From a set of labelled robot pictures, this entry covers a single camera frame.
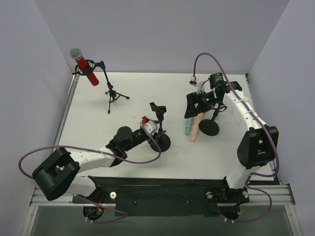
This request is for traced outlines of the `mint green toy microphone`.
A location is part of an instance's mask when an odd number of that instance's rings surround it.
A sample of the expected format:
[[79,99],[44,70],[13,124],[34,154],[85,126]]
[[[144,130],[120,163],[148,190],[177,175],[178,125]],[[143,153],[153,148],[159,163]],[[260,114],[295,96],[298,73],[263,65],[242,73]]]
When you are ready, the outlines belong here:
[[186,123],[185,123],[185,135],[189,135],[191,130],[192,130],[192,126],[193,126],[193,121],[194,118],[187,118],[186,119]]

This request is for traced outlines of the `black tripod microphone stand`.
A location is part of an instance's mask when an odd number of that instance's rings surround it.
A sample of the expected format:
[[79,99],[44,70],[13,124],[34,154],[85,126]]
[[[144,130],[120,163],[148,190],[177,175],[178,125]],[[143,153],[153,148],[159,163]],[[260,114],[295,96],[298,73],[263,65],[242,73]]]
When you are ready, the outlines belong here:
[[[111,113],[111,104],[115,101],[117,101],[119,98],[123,97],[127,100],[130,99],[129,96],[126,96],[126,95],[123,95],[121,93],[118,93],[114,90],[114,86],[110,83],[109,81],[109,78],[108,78],[108,75],[107,75],[107,72],[106,72],[106,66],[105,66],[105,63],[103,61],[101,62],[94,62],[93,60],[90,60],[90,59],[87,59],[90,67],[92,68],[93,72],[94,70],[99,67],[102,69],[103,73],[104,73],[104,76],[105,76],[105,79],[106,79],[106,84],[107,84],[107,87],[108,87],[108,91],[105,92],[106,95],[109,96],[109,102],[108,102],[108,111],[107,113],[110,114]],[[77,65],[75,66],[75,74],[76,75],[79,75],[79,76],[85,76],[84,74],[80,74],[81,71],[79,68],[77,68]]]

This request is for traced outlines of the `red glitter microphone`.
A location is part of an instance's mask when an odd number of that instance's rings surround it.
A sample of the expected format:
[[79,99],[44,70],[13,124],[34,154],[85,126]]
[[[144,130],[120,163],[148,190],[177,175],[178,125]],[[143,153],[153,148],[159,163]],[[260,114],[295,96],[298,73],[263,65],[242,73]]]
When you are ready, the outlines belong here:
[[93,86],[97,86],[99,84],[99,80],[94,74],[88,61],[83,57],[82,51],[79,48],[72,48],[70,49],[69,54],[76,61],[77,68],[81,71],[80,74],[84,74]]

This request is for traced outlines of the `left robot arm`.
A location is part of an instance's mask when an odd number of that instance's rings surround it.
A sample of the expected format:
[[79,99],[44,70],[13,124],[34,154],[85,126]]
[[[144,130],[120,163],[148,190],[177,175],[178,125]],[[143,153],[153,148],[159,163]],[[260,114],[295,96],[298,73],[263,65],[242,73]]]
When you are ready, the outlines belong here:
[[144,142],[162,153],[161,138],[164,134],[165,130],[150,121],[135,131],[128,126],[120,127],[113,139],[101,149],[57,146],[31,176],[49,201],[64,194],[89,197],[97,190],[97,185],[91,177],[80,176],[81,172],[127,162],[127,152]]

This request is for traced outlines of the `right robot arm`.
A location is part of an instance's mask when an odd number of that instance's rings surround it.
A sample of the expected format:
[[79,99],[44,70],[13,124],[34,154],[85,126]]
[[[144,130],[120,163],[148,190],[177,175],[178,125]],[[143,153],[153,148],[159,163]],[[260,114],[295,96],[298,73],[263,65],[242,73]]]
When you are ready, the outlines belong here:
[[222,73],[210,75],[207,81],[210,92],[204,90],[205,82],[195,76],[191,78],[189,83],[196,87],[196,91],[187,95],[184,117],[194,118],[210,110],[216,115],[221,107],[232,113],[244,136],[237,148],[239,163],[225,181],[229,189],[241,189],[261,167],[275,159],[279,131],[259,117],[237,81],[227,82]]

